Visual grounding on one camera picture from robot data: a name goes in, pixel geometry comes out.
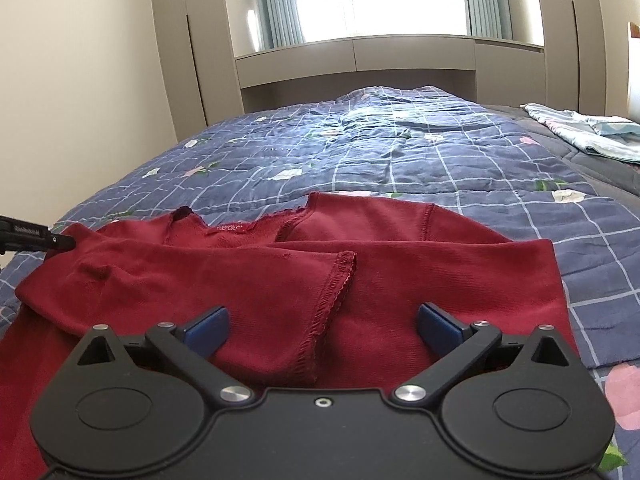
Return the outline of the red knit sweater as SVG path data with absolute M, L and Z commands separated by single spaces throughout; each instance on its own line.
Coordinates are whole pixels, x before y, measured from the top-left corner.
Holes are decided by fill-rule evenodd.
M 99 323 L 135 335 L 223 306 L 230 336 L 214 362 L 253 388 L 393 388 L 434 360 L 416 333 L 426 302 L 507 334 L 572 333 L 548 240 L 514 242 L 433 204 L 314 193 L 253 222 L 206 226 L 180 208 L 67 234 L 74 249 L 18 284 L 1 341 L 6 479 L 43 473 L 30 411 Z

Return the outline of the blue plaid floral quilt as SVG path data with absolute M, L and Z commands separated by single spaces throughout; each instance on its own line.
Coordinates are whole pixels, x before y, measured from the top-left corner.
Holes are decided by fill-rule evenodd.
M 499 347 L 434 406 L 390 400 L 417 374 L 388 390 L 246 385 L 252 404 L 208 404 L 146 331 L 99 323 L 30 411 L 44 463 L 35 479 L 638 477 L 639 216 L 475 103 L 373 87 L 229 119 L 48 229 L 180 208 L 224 226 L 314 193 L 433 204 L 514 242 L 548 240 L 572 333 L 501 330 Z

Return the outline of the grey bed sheet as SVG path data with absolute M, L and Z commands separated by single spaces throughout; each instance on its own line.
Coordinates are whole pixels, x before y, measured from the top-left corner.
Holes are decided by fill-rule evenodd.
M 486 105 L 486 110 L 513 120 L 529 136 L 581 174 L 598 195 L 614 198 L 639 211 L 639 170 L 617 160 L 586 154 L 530 118 L 525 110 L 506 105 Z

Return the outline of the light blue folded cloth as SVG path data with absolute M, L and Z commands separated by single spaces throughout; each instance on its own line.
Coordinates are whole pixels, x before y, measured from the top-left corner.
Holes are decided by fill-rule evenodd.
M 584 115 L 538 104 L 522 105 L 527 115 L 587 154 L 638 165 L 639 125 L 618 116 Z

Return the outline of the beige wardrobe cabinet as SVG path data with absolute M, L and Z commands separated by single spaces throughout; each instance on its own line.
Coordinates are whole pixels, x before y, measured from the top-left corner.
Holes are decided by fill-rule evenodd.
M 226 0 L 152 0 L 176 137 L 244 113 Z

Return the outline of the beige window bench shelf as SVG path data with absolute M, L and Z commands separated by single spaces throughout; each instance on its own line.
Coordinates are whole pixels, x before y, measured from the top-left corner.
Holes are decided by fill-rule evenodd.
M 546 98 L 544 49 L 469 36 L 335 39 L 235 60 L 245 109 L 329 101 L 357 89 L 435 86 L 463 99 L 518 106 Z

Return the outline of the left blue curtain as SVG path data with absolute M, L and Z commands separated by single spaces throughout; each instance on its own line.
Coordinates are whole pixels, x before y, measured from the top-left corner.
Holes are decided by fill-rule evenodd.
M 303 44 L 297 0 L 257 0 L 260 46 L 264 50 Z

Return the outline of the right beige wardrobe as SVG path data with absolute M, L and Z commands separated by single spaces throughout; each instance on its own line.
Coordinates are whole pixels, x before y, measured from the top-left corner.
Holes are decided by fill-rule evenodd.
M 539 0 L 544 102 L 593 115 L 629 114 L 629 27 L 639 0 Z

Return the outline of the wooden door frame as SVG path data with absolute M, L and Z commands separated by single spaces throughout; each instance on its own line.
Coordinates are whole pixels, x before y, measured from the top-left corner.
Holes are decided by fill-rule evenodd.
M 628 23 L 628 35 L 630 38 L 640 38 L 640 26 L 634 22 Z

